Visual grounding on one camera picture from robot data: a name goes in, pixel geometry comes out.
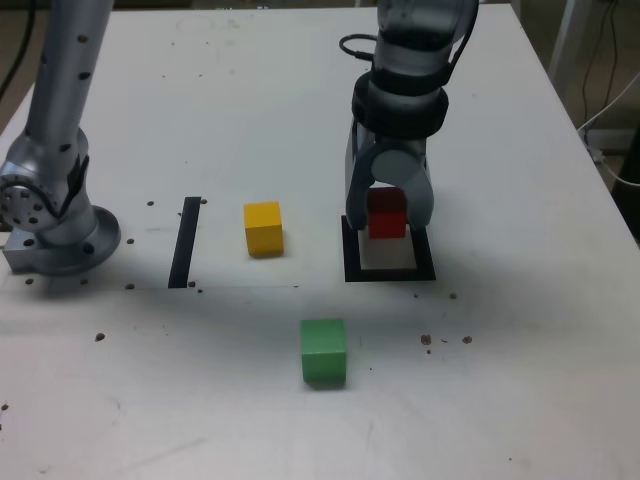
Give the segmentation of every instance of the power cord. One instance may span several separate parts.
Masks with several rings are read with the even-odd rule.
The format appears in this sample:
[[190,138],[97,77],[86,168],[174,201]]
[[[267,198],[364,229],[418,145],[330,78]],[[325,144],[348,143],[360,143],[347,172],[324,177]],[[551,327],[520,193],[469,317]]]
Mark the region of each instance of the power cord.
[[20,48],[18,49],[18,54],[16,55],[15,60],[13,61],[13,65],[7,72],[7,76],[2,81],[2,85],[0,85],[0,102],[2,102],[2,98],[4,94],[7,92],[13,77],[16,72],[20,68],[22,61],[24,60],[24,56],[27,53],[27,48],[29,47],[29,42],[31,41],[31,34],[33,33],[33,25],[36,20],[36,0],[31,0],[29,3],[29,13],[27,17],[27,25],[24,30],[24,35],[22,37],[22,43],[20,44]]

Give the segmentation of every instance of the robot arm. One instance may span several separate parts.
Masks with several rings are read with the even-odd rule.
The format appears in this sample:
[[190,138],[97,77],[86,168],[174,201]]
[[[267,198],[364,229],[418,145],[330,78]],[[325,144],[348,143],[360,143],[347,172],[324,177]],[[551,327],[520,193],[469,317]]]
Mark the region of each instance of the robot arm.
[[[442,126],[442,89],[471,34],[479,0],[382,0],[371,72],[356,83],[347,155],[347,218],[367,225],[378,180],[402,188],[409,223],[433,210],[426,139]],[[80,118],[113,0],[54,0],[29,119],[0,167],[0,208],[14,229],[4,255],[12,270],[86,271],[118,246],[120,228],[86,192],[87,138]],[[449,63],[454,43],[465,40]]]
[[[427,138],[444,122],[449,81],[478,14],[479,0],[383,0],[371,71],[356,82],[347,151],[346,214],[367,226],[367,193],[375,181],[401,188],[413,228],[429,224],[433,190]],[[454,44],[464,37],[453,56]]]
[[53,2],[27,125],[0,168],[0,208],[14,227],[4,254],[14,272],[86,271],[120,241],[115,217],[89,202],[79,128],[112,7]]

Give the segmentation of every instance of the white table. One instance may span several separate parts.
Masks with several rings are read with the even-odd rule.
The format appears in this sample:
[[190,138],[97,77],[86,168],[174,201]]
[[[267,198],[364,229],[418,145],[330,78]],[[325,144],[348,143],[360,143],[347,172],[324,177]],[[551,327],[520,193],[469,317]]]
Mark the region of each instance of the white table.
[[[86,286],[0,263],[0,478],[640,476],[640,254],[511,7],[481,8],[429,141],[432,283],[343,281],[354,32],[375,10],[113,15],[82,125],[123,243]],[[200,294],[166,288],[190,195]],[[284,258],[247,256],[262,200]],[[345,390],[301,379],[323,317]]]

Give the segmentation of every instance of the black strip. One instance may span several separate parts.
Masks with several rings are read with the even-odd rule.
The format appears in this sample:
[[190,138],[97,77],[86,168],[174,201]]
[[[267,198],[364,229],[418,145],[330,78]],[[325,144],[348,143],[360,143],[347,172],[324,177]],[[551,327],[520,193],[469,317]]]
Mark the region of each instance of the black strip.
[[427,230],[411,231],[411,243],[416,268],[362,270],[360,264],[360,242],[358,231],[349,226],[346,216],[342,216],[342,255],[344,258],[345,282],[416,282],[436,279],[431,259],[431,249]]
[[182,207],[176,249],[173,252],[173,262],[171,263],[171,273],[169,274],[169,288],[187,288],[189,268],[191,267],[191,254],[193,253],[193,242],[196,239],[199,214],[200,197],[186,197],[184,199],[184,206]]

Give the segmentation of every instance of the wooden block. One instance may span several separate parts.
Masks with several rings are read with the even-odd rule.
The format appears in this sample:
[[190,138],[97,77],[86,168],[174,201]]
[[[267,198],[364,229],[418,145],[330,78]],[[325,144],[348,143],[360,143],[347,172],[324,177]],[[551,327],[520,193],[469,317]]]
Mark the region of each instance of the wooden block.
[[278,202],[249,203],[244,206],[244,231],[249,255],[282,255],[284,237]]
[[404,238],[407,231],[407,198],[396,187],[372,188],[367,196],[369,238]]

